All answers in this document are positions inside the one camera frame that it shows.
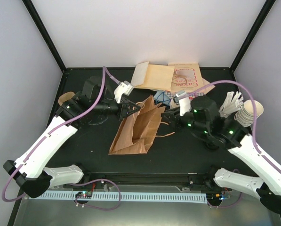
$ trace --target black corner post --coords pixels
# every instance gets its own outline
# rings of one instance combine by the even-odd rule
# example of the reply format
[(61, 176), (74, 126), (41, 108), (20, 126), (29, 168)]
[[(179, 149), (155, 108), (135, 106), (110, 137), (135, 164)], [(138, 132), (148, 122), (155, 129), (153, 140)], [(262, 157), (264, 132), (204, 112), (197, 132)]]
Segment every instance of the black corner post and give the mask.
[(31, 0), (22, 0), (62, 72), (66, 67)]
[(275, 0), (266, 0), (266, 2), (264, 3), (261, 11), (259, 12), (254, 24), (252, 25), (252, 27), (248, 33), (245, 41), (243, 42), (238, 54), (236, 55), (232, 65), (230, 66), (230, 71), (232, 73), (238, 67), (238, 65), (241, 62), (243, 56), (245, 55), (249, 45), (251, 44), (252, 40), (254, 39), (255, 35), (257, 34), (260, 26), (263, 24), (263, 21), (267, 17), (267, 15), (274, 3), (275, 3)]

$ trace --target metal floor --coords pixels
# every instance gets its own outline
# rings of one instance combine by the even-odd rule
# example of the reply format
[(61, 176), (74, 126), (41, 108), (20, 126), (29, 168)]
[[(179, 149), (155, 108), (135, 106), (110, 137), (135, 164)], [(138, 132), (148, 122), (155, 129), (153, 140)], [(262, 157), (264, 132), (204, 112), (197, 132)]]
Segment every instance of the metal floor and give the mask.
[[(239, 193), (225, 200), (235, 202)], [(110, 208), (115, 202), (96, 202)], [(73, 201), (24, 200), (16, 226), (281, 226), (279, 215), (244, 195), (233, 208), (214, 209), (206, 204), (122, 202), (113, 211), (76, 207)]]

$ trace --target stacked paper cups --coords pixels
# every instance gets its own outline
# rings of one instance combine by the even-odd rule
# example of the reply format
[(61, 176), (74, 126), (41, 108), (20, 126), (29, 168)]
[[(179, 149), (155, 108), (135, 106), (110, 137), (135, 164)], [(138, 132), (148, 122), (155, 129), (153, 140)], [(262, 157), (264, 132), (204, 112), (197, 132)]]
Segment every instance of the stacked paper cups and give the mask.
[[(264, 107), (260, 102), (255, 100), (257, 107), (257, 117), (259, 117), (264, 112)], [(253, 114), (253, 105), (251, 100), (247, 100), (242, 108), (235, 114), (234, 119), (241, 124), (243, 127), (248, 127), (253, 124), (254, 114)]]

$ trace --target paper bag handle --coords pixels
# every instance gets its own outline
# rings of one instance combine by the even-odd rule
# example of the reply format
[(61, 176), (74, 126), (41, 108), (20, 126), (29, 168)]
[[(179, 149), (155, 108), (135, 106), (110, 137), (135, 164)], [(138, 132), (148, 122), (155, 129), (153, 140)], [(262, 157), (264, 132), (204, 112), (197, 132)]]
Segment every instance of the paper bag handle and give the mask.
[[(160, 123), (169, 125), (167, 122), (163, 122), (163, 121), (161, 121)], [(173, 135), (174, 133), (175, 132), (171, 132), (171, 133), (168, 133), (166, 135), (156, 135), (156, 137), (167, 137), (167, 136)]]

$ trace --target white paper cup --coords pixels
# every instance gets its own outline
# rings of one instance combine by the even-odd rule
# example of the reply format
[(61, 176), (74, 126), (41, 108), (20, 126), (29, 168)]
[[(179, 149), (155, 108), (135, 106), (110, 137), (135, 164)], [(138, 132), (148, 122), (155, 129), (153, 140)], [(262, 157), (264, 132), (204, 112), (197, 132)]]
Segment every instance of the white paper cup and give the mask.
[(169, 108), (170, 108), (170, 109), (173, 109), (173, 108), (176, 108), (176, 107), (179, 107), (179, 105), (176, 105), (175, 102), (174, 102), (174, 99), (171, 99), (171, 100), (170, 100)]
[(250, 120), (250, 119), (245, 119), (243, 118), (243, 116), (241, 115), (241, 112), (238, 111), (235, 116), (234, 116), (234, 119), (239, 123), (241, 124), (243, 127), (248, 127), (248, 126), (251, 126), (253, 124), (253, 118)]
[[(264, 107), (262, 106), (262, 104), (258, 101), (254, 101), (255, 105), (257, 107), (257, 116), (260, 116), (263, 112), (264, 112)], [(247, 100), (245, 101), (244, 105), (243, 105), (243, 110), (246, 114), (248, 115), (253, 115), (253, 105), (251, 100)]]
[(188, 69), (178, 70), (178, 71), (176, 71), (176, 75), (184, 76), (184, 77), (187, 77), (187, 78), (190, 78), (190, 79), (194, 79), (195, 78), (194, 71), (193, 70), (188, 70)]

